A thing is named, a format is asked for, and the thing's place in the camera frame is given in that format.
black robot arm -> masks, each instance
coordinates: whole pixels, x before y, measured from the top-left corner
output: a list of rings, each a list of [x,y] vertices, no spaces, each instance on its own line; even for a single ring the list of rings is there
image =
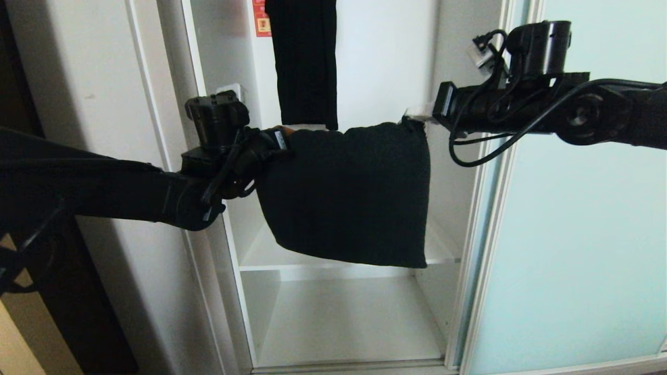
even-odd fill
[[[667,149],[667,86],[657,83],[598,79],[588,73],[564,73],[570,45],[570,22],[525,25],[504,36],[496,51],[493,31],[474,40],[480,56],[492,56],[489,79],[479,86],[440,85],[433,117],[451,131],[450,154],[473,167],[500,155],[527,133],[555,133],[574,145],[614,141]],[[502,52],[512,61],[509,72]],[[469,133],[497,135],[459,140]],[[496,151],[477,161],[462,161],[455,146],[505,138]]]
[[[289,156],[285,130],[246,127],[248,110],[232,91],[186,104],[200,146],[182,155],[177,173],[51,143],[0,127],[0,236],[32,233],[18,251],[0,247],[0,295],[32,292],[14,283],[59,224],[79,214],[163,222],[202,230],[222,213],[223,199],[244,197],[274,160]]]

sticker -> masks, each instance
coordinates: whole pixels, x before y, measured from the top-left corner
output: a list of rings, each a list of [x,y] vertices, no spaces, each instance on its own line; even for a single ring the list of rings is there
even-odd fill
[[[278,140],[278,145],[280,146],[280,149],[287,149],[287,145],[285,144],[285,139],[283,139],[283,133],[281,133],[280,130],[275,131],[275,139]]]
[[[252,8],[255,13],[255,32],[258,37],[271,36],[271,23],[269,15],[265,12],[265,0],[252,0]]]

black towel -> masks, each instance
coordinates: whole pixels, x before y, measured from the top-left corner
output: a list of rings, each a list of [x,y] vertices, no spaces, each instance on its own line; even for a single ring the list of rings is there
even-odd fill
[[[345,262],[425,268],[430,157],[424,125],[299,130],[294,157],[257,181],[282,247]]]
[[[266,0],[283,124],[323,123],[336,114],[336,0]]]

frosted glass door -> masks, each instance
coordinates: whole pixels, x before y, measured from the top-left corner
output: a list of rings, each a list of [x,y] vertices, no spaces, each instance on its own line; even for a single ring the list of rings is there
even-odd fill
[[[667,1],[550,0],[572,21],[566,71],[664,82]],[[667,152],[531,135],[516,151],[464,372],[658,353],[667,330]]]

black cable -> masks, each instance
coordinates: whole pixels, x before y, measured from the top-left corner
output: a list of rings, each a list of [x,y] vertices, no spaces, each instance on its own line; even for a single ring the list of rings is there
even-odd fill
[[[529,131],[531,131],[534,127],[536,127],[547,115],[552,113],[556,108],[561,106],[565,101],[569,100],[571,97],[575,96],[579,92],[581,92],[584,89],[587,89],[592,86],[600,86],[600,85],[615,85],[615,86],[622,86],[622,87],[632,87],[636,89],[660,89],[662,87],[662,84],[659,83],[646,83],[646,82],[637,82],[637,81],[627,81],[625,79],[612,79],[612,78],[605,78],[605,79],[596,79],[594,81],[589,81],[582,83],[581,85],[573,88],[572,90],[569,90],[565,95],[561,96],[558,98],[555,102],[553,102],[549,107],[547,107],[540,115],[537,115],[530,123],[528,123],[526,126],[524,126],[521,130],[519,130],[517,133],[515,133],[512,138],[510,138],[507,142],[503,143],[500,145],[497,149],[495,149],[493,152],[489,153],[487,156],[484,156],[483,158],[476,160],[476,161],[462,161],[458,157],[456,157],[456,153],[454,151],[454,143],[453,140],[450,139],[450,144],[449,144],[449,149],[450,149],[450,155],[452,156],[452,159],[460,166],[462,167],[476,167],[478,165],[482,165],[486,163],[487,161],[490,161],[503,153],[505,150],[510,148],[512,145],[514,145],[521,137],[526,135]]]
[[[529,96],[521,99],[521,101],[514,104],[509,111],[503,114],[503,116],[497,117],[495,119],[489,119],[489,121],[493,123],[501,123],[503,121],[507,121],[511,116],[515,115],[517,112],[522,110],[527,104],[529,104],[529,102],[531,102],[531,100],[533,100],[536,96],[542,95],[545,91],[546,89],[541,89],[531,93]]]
[[[471,139],[470,141],[454,141],[455,145],[472,145],[474,143],[480,143],[484,141],[490,141],[492,139],[498,139],[498,138],[505,138],[505,137],[510,137],[512,133],[503,133],[503,134],[498,134],[498,135],[493,135],[491,137],[483,137],[483,138],[476,138],[476,139]]]
[[[507,33],[504,30],[497,29],[497,30],[493,30],[490,33],[486,34],[486,37],[488,38],[488,40],[490,40],[496,34],[502,35],[503,36],[503,41],[502,41],[502,44],[500,45],[500,50],[496,50],[496,48],[493,45],[488,45],[488,47],[491,49],[491,51],[492,51],[492,53],[494,54],[494,57],[495,57],[495,62],[494,62],[495,65],[494,65],[493,73],[491,74],[491,76],[485,82],[483,82],[483,84],[477,86],[477,88],[475,88],[475,90],[470,94],[470,96],[468,96],[466,101],[463,103],[463,105],[457,111],[456,117],[454,118],[454,122],[452,123],[452,128],[451,128],[451,132],[450,132],[449,147],[450,147],[450,155],[456,163],[459,163],[459,161],[463,162],[462,160],[460,160],[456,156],[456,151],[454,151],[454,144],[457,144],[456,142],[463,142],[463,143],[459,143],[459,144],[471,144],[471,143],[481,142],[478,139],[475,139],[473,141],[456,141],[457,128],[458,128],[459,122],[461,121],[461,117],[463,116],[463,113],[468,110],[470,104],[472,104],[475,101],[475,99],[477,99],[477,96],[479,96],[479,94],[481,94],[484,90],[486,90],[488,88],[488,86],[497,79],[498,75],[501,73],[501,70],[503,69],[503,67],[502,67],[502,65],[503,65],[502,54],[505,51]]]
[[[494,112],[496,110],[496,107],[500,107],[501,102],[505,100],[505,98],[510,96],[510,94],[512,94],[512,92],[517,88],[517,86],[519,86],[519,82],[521,82],[521,79],[523,78],[523,73],[522,73],[523,59],[519,59],[517,61],[517,64],[519,66],[518,69],[519,74],[513,77],[513,81],[510,84],[510,86],[506,88],[505,92],[499,98],[497,98],[497,100],[493,104],[491,104],[489,110],[486,112],[486,118],[492,123],[503,122],[504,119],[507,119],[507,117],[511,116],[511,114],[508,115],[507,113],[505,113],[500,119],[497,119],[494,117]]]
[[[37,229],[23,242],[21,247],[17,250],[17,253],[19,254],[18,262],[21,262],[21,268],[25,267],[25,263],[28,257],[32,256],[32,252],[34,251],[35,246],[39,245],[39,243],[45,239],[47,234],[53,233],[55,224],[59,222],[59,220],[61,220],[62,217],[64,217],[67,213],[65,208],[65,199],[59,196],[57,206],[53,209],[53,211],[51,211],[46,220],[39,224]],[[32,293],[37,291],[42,285],[50,280],[57,267],[62,264],[65,254],[64,238],[58,235],[54,237],[54,240],[55,244],[51,243],[51,253],[42,275],[36,279],[33,279],[33,283],[28,286],[22,286],[16,281],[10,282],[7,286],[7,291],[9,293]]]
[[[249,188],[247,188],[247,189],[245,189],[245,190],[243,190],[242,192],[239,193],[239,198],[245,198],[245,197],[249,196],[250,194],[252,194],[252,192],[254,192],[254,191],[255,191],[255,182],[253,181],[253,184],[250,185]]]
[[[477,45],[477,48],[482,51],[486,47],[489,46],[489,42],[491,41],[491,38],[493,38],[495,35],[502,35],[502,40],[503,44],[505,40],[507,40],[507,33],[503,29],[495,29],[493,31],[489,31],[488,33],[481,35],[479,37],[475,37],[472,39],[473,43]]]
[[[239,152],[241,151],[241,136],[243,134],[243,128],[238,129],[236,131],[236,136],[234,137],[234,143],[231,145],[231,150],[229,151],[229,155],[227,155],[227,159],[225,160],[225,163],[222,165],[222,168],[220,169],[220,172],[218,172],[217,175],[211,180],[209,185],[206,187],[206,190],[204,190],[203,195],[201,196],[201,202],[204,206],[208,207],[211,205],[211,201],[213,200],[213,196],[217,192],[217,190],[220,188],[220,185],[225,181],[225,178],[227,178],[227,175],[231,171],[232,167],[234,166],[234,163],[236,162],[236,158],[239,155]]]

